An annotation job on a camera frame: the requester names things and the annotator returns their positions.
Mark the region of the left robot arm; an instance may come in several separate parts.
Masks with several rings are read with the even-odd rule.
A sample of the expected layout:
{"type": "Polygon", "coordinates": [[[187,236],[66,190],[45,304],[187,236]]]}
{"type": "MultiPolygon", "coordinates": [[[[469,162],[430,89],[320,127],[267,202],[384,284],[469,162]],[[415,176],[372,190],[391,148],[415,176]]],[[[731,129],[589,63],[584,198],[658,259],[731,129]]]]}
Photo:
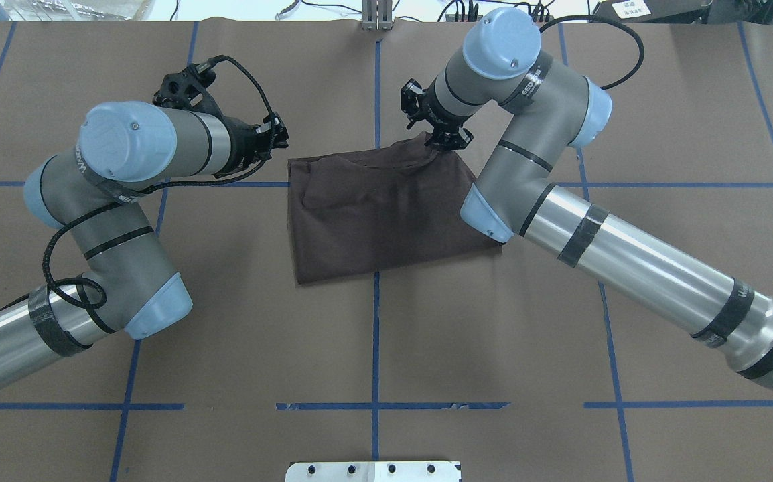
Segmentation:
{"type": "Polygon", "coordinates": [[[74,237],[84,274],[47,278],[0,309],[0,389],[124,331],[144,339],[180,321],[193,302],[139,200],[166,178],[224,177],[287,144],[279,115],[260,125],[138,101],[104,102],[73,149],[24,184],[26,207],[74,237]]]}

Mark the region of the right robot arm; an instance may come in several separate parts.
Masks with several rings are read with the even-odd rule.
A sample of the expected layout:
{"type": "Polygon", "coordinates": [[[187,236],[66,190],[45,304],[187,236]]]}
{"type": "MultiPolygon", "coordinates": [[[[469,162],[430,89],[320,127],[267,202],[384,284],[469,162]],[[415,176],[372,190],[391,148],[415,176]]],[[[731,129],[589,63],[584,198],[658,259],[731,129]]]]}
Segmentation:
{"type": "Polygon", "coordinates": [[[461,219],[505,244],[531,241],[650,309],[742,378],[773,391],[773,296],[712,268],[550,180],[566,149],[583,149],[612,113],[610,95],[542,47],[542,28],[497,8],[470,28],[430,85],[400,90],[411,125],[433,127],[427,145],[465,149],[464,123],[496,103],[511,122],[460,208],[461,219]]]}

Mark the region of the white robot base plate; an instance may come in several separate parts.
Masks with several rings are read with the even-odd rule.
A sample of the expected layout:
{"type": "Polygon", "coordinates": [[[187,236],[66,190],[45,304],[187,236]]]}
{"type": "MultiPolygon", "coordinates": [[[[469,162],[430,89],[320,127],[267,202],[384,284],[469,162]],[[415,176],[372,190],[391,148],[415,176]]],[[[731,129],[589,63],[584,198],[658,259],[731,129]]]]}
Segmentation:
{"type": "Polygon", "coordinates": [[[285,481],[461,481],[457,461],[311,461],[293,463],[285,481]]]}

